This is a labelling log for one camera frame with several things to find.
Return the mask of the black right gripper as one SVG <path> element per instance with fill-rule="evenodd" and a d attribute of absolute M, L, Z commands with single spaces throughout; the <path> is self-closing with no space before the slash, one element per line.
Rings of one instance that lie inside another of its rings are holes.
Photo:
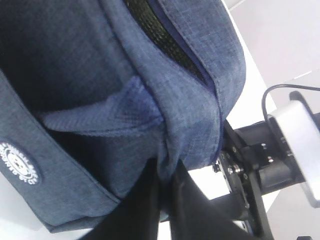
<path fill-rule="evenodd" d="M 274 239 L 262 197 L 305 180 L 284 137 L 264 121 L 238 129 L 225 121 L 222 148 L 212 167 L 222 173 L 229 190 L 213 203 L 252 236 Z"/>

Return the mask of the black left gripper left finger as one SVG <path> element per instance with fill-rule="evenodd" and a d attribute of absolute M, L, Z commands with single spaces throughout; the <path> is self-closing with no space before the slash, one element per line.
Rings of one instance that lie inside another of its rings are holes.
<path fill-rule="evenodd" d="M 121 203 L 82 240 L 156 240 L 160 220 L 157 161 L 150 159 Z"/>

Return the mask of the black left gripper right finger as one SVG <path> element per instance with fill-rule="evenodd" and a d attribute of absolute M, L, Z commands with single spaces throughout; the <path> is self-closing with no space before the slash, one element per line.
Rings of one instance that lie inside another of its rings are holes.
<path fill-rule="evenodd" d="M 174 240 L 255 240 L 210 203 L 182 161 L 169 184 L 169 221 Z"/>

